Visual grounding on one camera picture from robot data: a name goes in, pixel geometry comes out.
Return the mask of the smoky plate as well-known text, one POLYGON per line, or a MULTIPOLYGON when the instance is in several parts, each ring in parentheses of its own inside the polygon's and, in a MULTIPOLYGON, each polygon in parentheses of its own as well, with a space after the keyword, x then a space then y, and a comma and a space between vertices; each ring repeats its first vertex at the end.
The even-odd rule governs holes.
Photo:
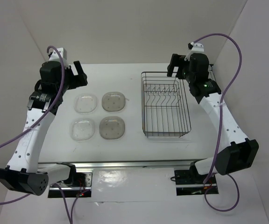
POLYGON ((108 92, 104 94, 101 105, 105 111, 118 112, 125 107, 126 98, 121 92, 108 92))
POLYGON ((101 120, 99 124, 100 136, 106 140, 116 140, 123 136, 125 122, 118 116, 109 116, 101 120))

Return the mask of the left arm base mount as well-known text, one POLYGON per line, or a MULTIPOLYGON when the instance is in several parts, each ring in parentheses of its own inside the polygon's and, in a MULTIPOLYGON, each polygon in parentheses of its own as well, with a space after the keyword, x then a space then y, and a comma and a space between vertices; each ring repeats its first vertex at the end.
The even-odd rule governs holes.
POLYGON ((77 172, 74 182, 72 184, 66 184, 63 181, 57 182, 62 189, 66 198, 89 198, 92 196, 92 171, 80 171, 77 172))

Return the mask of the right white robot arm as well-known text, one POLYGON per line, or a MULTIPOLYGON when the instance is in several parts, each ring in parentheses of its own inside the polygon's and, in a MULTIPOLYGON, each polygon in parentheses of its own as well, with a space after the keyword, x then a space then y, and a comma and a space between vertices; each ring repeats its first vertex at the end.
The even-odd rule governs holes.
POLYGON ((209 59, 205 54, 190 56, 173 54, 167 67, 167 76, 186 80, 191 95, 204 109, 217 130, 218 137, 213 157, 194 162, 189 178, 194 183, 207 182, 213 174, 227 175, 252 166, 259 149, 257 140, 251 140, 239 128, 224 101, 224 92, 209 78, 209 59))

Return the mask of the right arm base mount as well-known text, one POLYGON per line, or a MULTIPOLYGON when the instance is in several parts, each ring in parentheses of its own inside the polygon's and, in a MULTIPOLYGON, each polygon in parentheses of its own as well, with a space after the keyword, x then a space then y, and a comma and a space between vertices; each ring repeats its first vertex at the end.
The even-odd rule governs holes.
POLYGON ((203 184, 202 176, 194 178, 189 170, 175 170, 170 180, 176 185, 177 196, 203 195, 207 190, 208 194, 219 194, 215 176, 203 184))

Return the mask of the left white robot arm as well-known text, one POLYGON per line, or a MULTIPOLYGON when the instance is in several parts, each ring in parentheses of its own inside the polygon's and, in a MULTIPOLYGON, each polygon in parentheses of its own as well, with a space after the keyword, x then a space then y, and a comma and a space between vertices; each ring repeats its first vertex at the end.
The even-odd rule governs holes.
POLYGON ((87 75, 81 63, 74 61, 77 75, 71 67, 62 68, 60 62, 49 61, 40 68, 40 80, 29 97, 24 135, 5 168, 0 168, 0 182, 11 191, 40 196, 49 185, 58 182, 72 186, 77 182, 75 165, 58 162, 39 169, 38 161, 47 131, 53 122, 63 95, 67 90, 86 86, 87 75))

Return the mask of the clear plate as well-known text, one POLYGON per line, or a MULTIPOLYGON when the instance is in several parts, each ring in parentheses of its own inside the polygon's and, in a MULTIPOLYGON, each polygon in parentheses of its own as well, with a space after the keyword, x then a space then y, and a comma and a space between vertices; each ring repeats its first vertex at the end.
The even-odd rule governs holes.
POLYGON ((70 125, 70 136, 74 141, 86 141, 95 134, 95 123, 92 119, 77 119, 70 125))
POLYGON ((98 99, 92 94, 81 94, 74 99, 74 110, 78 113, 90 113, 97 107, 98 99))

